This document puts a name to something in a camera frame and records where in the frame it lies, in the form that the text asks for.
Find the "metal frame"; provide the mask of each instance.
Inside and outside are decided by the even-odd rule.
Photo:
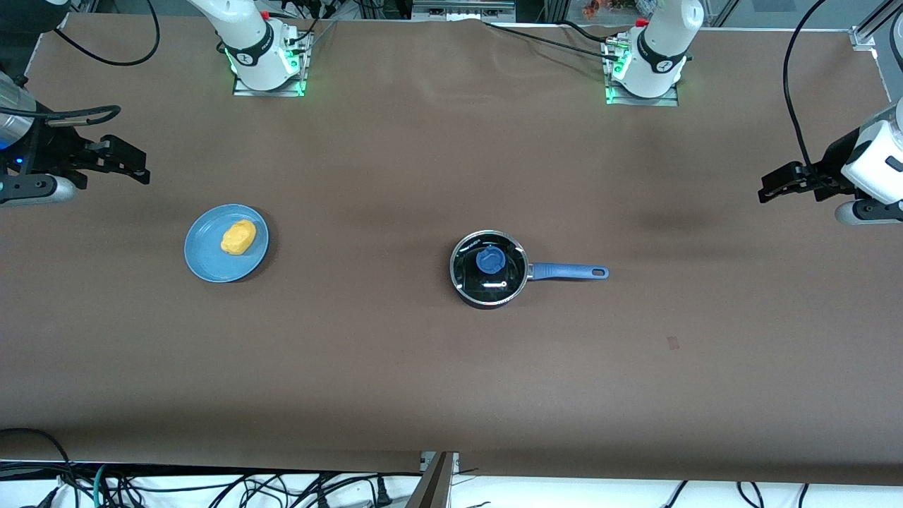
[[[850,40],[853,48],[867,50],[875,45],[872,37],[885,23],[893,19],[897,11],[903,7],[903,0],[885,0],[871,12],[861,23],[850,29]]]
[[[734,9],[737,8],[737,4],[739,4],[739,3],[740,3],[740,0],[728,0],[728,3],[724,6],[724,8],[721,10],[721,12],[718,13],[718,15],[715,17],[715,20],[712,21],[709,24],[709,26],[713,26],[716,28],[723,27],[724,24],[727,23],[728,18],[731,17],[731,14],[733,14]],[[710,9],[712,8],[711,2],[706,2],[706,4],[708,5],[708,7]]]
[[[438,452],[417,482],[405,508],[446,508],[455,469],[454,452]]]

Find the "pan handle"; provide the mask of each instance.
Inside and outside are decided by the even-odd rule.
[[[565,265],[562,263],[534,263],[530,265],[529,278],[591,278],[604,280],[609,269],[599,265]]]

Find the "black band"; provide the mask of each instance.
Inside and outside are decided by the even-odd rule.
[[[264,38],[257,44],[243,50],[225,44],[226,51],[228,51],[228,54],[232,55],[232,60],[245,67],[257,65],[257,59],[260,58],[260,55],[268,52],[273,46],[273,26],[269,23],[264,24],[266,25],[266,33],[264,34]]]
[[[643,60],[649,62],[649,66],[652,67],[652,71],[655,74],[670,72],[675,65],[684,59],[684,55],[686,55],[686,51],[675,56],[665,56],[661,53],[656,53],[648,44],[646,44],[645,28],[639,33],[639,37],[637,37],[637,49],[639,50],[640,56],[643,57]]]

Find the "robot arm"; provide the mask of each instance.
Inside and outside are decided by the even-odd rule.
[[[232,71],[250,89],[282,86],[300,71],[297,28],[267,19],[254,0],[187,0],[215,27]],[[0,33],[45,33],[69,11],[69,0],[4,0]],[[116,136],[94,143],[79,136],[85,118],[49,120],[51,111],[0,71],[0,206],[64,202],[85,189],[82,170],[120,173],[150,183],[145,153]],[[15,115],[14,111],[28,113]]]
[[[213,24],[232,71],[250,89],[271,90],[297,74],[298,29],[261,14],[254,0],[187,0]]]
[[[837,194],[855,199],[834,217],[844,224],[903,222],[903,99],[831,143],[822,160],[792,162],[762,177],[759,202],[812,192],[817,202]]]
[[[680,80],[690,42],[703,26],[699,0],[663,2],[646,27],[627,32],[629,55],[612,77],[641,98],[661,97]]]

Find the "table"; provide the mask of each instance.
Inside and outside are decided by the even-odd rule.
[[[900,482],[903,229],[757,201],[799,157],[789,33],[703,31],[681,106],[632,108],[592,57],[476,22],[339,23],[307,97],[233,98],[206,20],[161,26],[134,68],[37,51],[34,95],[120,104],[81,132],[142,148],[152,183],[3,210],[4,426],[106,461],[386,471],[456,449],[483,474]],[[65,30],[114,59],[152,39],[140,16]],[[801,36],[791,73],[814,155],[887,103],[844,33]],[[182,243],[227,202],[274,243],[208,284]],[[611,277],[472,309],[448,256],[484,228]]]

